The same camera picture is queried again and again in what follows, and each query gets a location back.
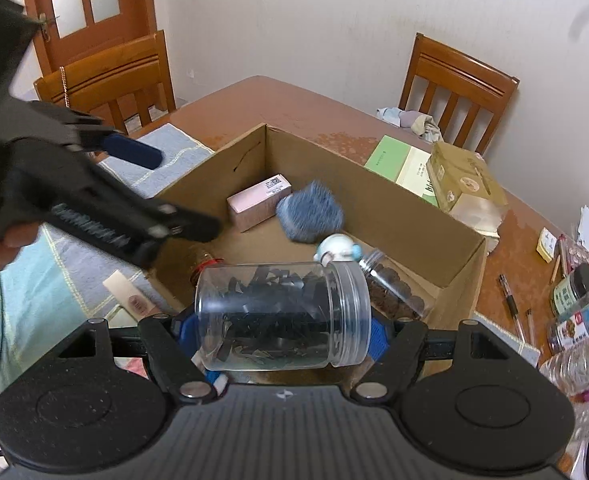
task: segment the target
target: cloth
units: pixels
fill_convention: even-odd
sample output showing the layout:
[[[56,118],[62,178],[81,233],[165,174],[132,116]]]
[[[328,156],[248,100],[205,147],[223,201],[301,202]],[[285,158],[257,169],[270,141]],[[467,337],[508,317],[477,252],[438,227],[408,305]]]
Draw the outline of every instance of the cloth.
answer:
[[[151,171],[108,157],[101,165],[146,197],[190,171],[212,150],[171,124],[143,137],[164,151],[162,167]],[[3,271],[6,346],[0,368],[0,389],[36,362],[89,317],[110,317],[117,311],[103,281],[120,270],[159,308],[171,307],[145,279],[143,271],[108,256],[44,224],[39,238]]]
[[[401,108],[378,108],[377,118],[399,128],[409,129],[428,142],[444,140],[434,118],[421,112],[405,111]]]

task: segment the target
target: wooden table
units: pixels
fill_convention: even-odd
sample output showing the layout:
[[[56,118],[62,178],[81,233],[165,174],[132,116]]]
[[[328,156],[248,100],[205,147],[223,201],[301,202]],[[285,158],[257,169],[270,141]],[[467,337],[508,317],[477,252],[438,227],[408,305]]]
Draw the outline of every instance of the wooden table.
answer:
[[[321,144],[360,164],[366,162],[385,135],[430,151],[430,146],[422,139],[373,116],[314,92],[263,76],[244,79],[186,105],[153,122],[137,136],[143,136],[164,123],[177,126],[213,150],[221,148],[259,123],[268,123]],[[541,363],[550,356],[545,328],[553,318],[549,303],[553,264],[547,264],[536,252],[537,240],[543,227],[547,227],[555,236],[561,231],[510,193],[508,201],[511,210],[499,228],[501,241],[488,257],[477,310],[514,332],[513,321],[508,315],[497,282],[498,275],[504,273],[520,309],[526,332],[526,310],[533,310],[537,346],[543,354]]]

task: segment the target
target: white eraser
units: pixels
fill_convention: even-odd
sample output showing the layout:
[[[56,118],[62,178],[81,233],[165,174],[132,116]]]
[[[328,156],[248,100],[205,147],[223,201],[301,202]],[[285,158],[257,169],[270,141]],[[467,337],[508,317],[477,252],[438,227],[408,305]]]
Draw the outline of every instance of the white eraser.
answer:
[[[118,270],[103,285],[137,321],[152,314],[161,314],[161,310]]]

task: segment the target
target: door handle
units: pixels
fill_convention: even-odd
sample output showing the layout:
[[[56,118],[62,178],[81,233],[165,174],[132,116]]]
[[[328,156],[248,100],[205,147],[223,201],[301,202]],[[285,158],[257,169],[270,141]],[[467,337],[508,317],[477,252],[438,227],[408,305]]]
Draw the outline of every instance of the door handle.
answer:
[[[44,37],[44,41],[50,41],[50,30],[49,26],[54,25],[56,23],[56,19],[58,18],[48,18],[44,12],[39,15],[39,25],[41,26],[41,35]]]

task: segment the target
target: wooden chair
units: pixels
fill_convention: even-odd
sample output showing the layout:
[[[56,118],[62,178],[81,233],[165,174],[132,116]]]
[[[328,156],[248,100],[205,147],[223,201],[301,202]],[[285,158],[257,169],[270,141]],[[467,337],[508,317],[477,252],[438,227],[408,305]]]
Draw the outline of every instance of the wooden chair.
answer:
[[[70,108],[90,112],[107,104],[114,126],[125,134],[126,124],[117,102],[123,96],[134,94],[136,108],[132,105],[132,112],[139,113],[142,126],[152,122],[148,110],[151,98],[146,89],[160,83],[168,111],[177,109],[162,30],[70,63],[64,70]],[[41,101],[65,105],[60,71],[37,79],[34,89]]]
[[[465,97],[472,102],[453,143],[456,146],[462,147],[465,143],[481,108],[493,114],[475,150],[481,154],[488,147],[508,101],[519,85],[519,79],[516,77],[506,75],[474,57],[426,38],[423,34],[417,34],[415,38],[408,75],[399,101],[399,108],[402,110],[405,110],[408,104],[415,76],[428,80],[428,88],[419,107],[419,111],[424,114],[430,111],[437,86],[451,92],[439,120],[439,128],[444,136],[459,97]]]

